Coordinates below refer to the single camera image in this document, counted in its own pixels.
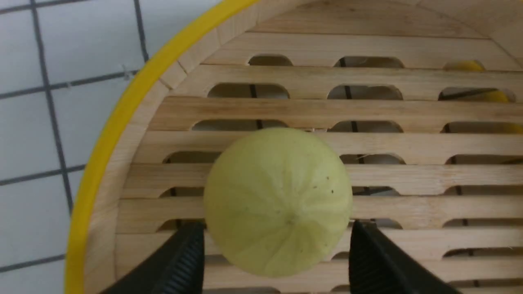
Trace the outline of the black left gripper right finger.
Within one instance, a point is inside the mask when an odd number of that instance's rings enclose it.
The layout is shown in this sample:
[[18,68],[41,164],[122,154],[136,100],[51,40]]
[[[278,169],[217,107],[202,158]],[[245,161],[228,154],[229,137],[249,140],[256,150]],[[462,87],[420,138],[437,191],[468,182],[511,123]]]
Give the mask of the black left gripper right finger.
[[352,294],[459,294],[405,253],[377,226],[355,221],[348,280]]

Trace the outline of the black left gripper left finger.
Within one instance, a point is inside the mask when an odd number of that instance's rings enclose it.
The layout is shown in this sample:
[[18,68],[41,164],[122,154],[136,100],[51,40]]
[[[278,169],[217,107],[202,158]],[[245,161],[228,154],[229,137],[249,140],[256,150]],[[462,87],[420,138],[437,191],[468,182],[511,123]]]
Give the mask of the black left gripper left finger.
[[103,294],[201,294],[204,225],[190,222]]

